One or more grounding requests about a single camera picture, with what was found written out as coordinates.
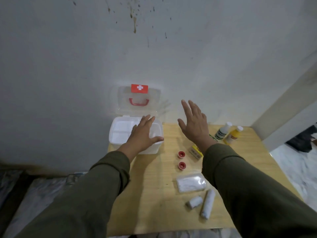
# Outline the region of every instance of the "olive green sleeve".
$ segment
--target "olive green sleeve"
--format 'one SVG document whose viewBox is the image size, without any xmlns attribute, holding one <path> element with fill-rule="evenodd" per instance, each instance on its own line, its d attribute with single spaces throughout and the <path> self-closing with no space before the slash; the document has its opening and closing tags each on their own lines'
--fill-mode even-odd
<svg viewBox="0 0 317 238">
<path fill-rule="evenodd" d="M 230 146 L 210 146 L 202 173 L 220 193 L 243 238 L 317 237 L 317 213 Z"/>
<path fill-rule="evenodd" d="M 108 153 L 16 237 L 106 237 L 113 202 L 129 182 L 130 162 Z"/>
</svg>

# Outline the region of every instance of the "wooden table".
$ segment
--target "wooden table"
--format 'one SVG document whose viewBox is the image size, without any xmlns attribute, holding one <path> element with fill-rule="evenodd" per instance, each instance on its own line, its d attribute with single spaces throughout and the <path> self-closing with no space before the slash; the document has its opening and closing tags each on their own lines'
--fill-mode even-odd
<svg viewBox="0 0 317 238">
<path fill-rule="evenodd" d="M 220 127 L 210 125 L 210 134 Z M 192 142 L 183 135 L 177 124 L 164 124 L 163 128 L 165 141 L 159 152 L 156 155 L 139 155 L 134 159 L 130 170 L 131 182 L 113 205 L 107 236 L 234 227 L 217 191 L 207 221 L 199 216 L 201 206 L 192 211 L 184 206 L 185 202 L 197 195 L 205 197 L 206 191 L 180 194 L 176 177 L 200 173 L 202 159 L 196 160 L 189 153 Z M 232 148 L 250 164 L 300 197 L 252 128 L 244 127 L 241 137 L 232 144 Z M 177 167 L 179 150 L 186 153 L 183 161 L 187 167 L 184 171 Z"/>
</svg>

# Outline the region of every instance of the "black bag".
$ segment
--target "black bag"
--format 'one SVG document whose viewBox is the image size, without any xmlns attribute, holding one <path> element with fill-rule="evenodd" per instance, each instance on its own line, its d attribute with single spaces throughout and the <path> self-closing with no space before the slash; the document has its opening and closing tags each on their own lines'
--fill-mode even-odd
<svg viewBox="0 0 317 238">
<path fill-rule="evenodd" d="M 314 125 L 287 141 L 286 144 L 292 146 L 298 151 L 308 153 L 312 150 L 311 139 L 314 138 L 312 136 L 313 133 L 317 133 L 317 128 Z"/>
</svg>

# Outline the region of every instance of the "red handle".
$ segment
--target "red handle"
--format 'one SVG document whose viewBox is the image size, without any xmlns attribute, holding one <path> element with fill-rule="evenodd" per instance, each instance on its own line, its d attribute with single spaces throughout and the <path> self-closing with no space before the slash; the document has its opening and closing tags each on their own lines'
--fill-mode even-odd
<svg viewBox="0 0 317 238">
<path fill-rule="evenodd" d="M 150 100 L 146 100 L 146 103 L 133 103 L 132 102 L 132 98 L 129 98 L 129 101 L 130 101 L 130 104 L 132 104 L 132 105 L 134 105 L 134 106 L 146 106 L 146 105 L 148 105 L 148 103 L 149 103 L 149 101 Z"/>
</svg>

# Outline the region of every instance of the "red label with white cross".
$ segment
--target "red label with white cross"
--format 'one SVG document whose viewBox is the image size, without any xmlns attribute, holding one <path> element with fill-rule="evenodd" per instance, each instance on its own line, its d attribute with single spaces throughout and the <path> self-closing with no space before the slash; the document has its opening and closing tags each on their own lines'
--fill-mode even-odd
<svg viewBox="0 0 317 238">
<path fill-rule="evenodd" d="M 131 92 L 132 93 L 142 93 L 147 94 L 149 86 L 140 85 L 140 84 L 131 84 Z"/>
</svg>

